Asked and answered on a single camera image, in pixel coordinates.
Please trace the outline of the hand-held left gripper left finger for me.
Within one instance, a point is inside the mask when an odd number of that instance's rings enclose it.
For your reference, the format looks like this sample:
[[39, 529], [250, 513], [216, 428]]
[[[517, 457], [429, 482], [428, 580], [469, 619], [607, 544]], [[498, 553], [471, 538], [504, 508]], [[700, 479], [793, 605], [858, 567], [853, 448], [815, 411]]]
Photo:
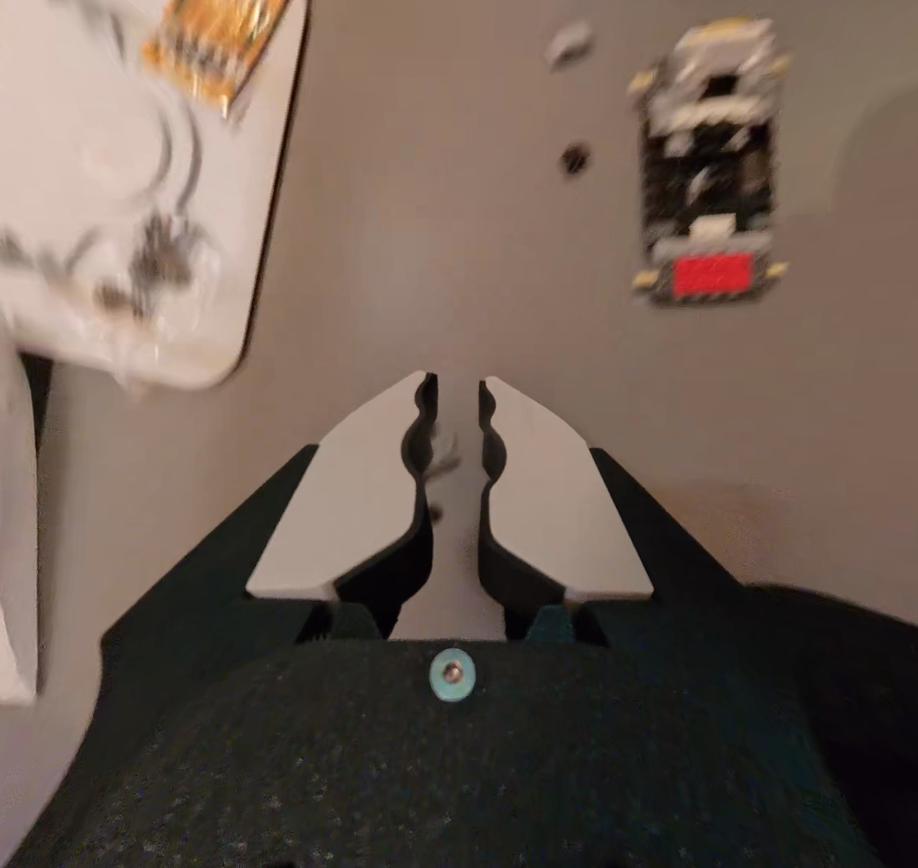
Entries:
[[390, 637], [430, 578], [438, 378], [415, 371], [317, 446], [246, 584], [259, 599], [359, 604]]

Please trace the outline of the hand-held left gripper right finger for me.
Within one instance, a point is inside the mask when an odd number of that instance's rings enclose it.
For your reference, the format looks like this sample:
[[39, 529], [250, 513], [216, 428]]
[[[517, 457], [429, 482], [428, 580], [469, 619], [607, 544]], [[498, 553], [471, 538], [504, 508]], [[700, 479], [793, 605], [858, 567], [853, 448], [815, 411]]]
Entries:
[[487, 482], [478, 578], [525, 635], [548, 606], [643, 602], [654, 587], [590, 446], [559, 415], [498, 377], [478, 385]]

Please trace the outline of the toy brick car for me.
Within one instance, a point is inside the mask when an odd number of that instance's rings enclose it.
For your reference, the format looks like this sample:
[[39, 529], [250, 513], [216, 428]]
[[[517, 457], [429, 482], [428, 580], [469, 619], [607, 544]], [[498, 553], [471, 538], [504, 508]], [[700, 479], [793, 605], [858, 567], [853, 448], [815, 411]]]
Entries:
[[634, 288], [648, 300], [753, 299], [786, 271], [772, 249], [788, 62], [772, 20], [725, 18], [687, 30], [629, 85], [644, 247]]

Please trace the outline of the white desk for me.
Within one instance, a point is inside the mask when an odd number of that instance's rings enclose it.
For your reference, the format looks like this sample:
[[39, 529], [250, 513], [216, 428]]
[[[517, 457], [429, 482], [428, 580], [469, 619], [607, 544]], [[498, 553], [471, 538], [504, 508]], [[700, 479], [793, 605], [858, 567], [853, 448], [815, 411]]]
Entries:
[[[627, 86], [689, 28], [791, 55], [761, 300], [663, 309]], [[587, 21], [556, 72], [545, 47]], [[577, 176], [560, 168], [590, 146]], [[916, 621], [916, 0], [314, 0], [244, 360], [133, 394], [57, 366], [39, 456], [38, 702], [2, 710], [2, 862], [50, 801], [102, 635], [307, 444], [415, 370], [459, 469], [399, 638], [498, 637], [476, 575], [478, 380], [631, 472], [728, 571]]]

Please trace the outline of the clear bag of black parts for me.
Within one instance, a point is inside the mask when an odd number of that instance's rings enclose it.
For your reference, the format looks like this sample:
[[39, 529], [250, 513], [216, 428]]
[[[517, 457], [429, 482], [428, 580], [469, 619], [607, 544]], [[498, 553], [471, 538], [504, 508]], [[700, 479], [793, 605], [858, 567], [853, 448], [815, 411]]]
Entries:
[[2, 189], [2, 326], [17, 346], [126, 388], [225, 376], [207, 325], [219, 250], [180, 209], [66, 188]]

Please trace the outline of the white booklet stand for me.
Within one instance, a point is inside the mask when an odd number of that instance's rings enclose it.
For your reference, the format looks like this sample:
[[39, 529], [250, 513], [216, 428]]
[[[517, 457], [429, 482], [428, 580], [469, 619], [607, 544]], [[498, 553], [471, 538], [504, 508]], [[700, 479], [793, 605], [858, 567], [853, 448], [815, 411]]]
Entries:
[[1, 230], [11, 186], [88, 189], [200, 222], [222, 266], [207, 325], [219, 384], [249, 334], [311, 0], [292, 0], [229, 120], [144, 65], [168, 1], [1, 0]]

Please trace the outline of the orange sticker sheet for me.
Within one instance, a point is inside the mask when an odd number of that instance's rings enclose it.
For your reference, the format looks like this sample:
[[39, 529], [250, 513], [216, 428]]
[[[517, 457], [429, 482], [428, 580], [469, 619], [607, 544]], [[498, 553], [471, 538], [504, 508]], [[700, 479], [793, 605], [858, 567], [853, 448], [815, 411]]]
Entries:
[[229, 120], [292, 0], [169, 0], [146, 68]]

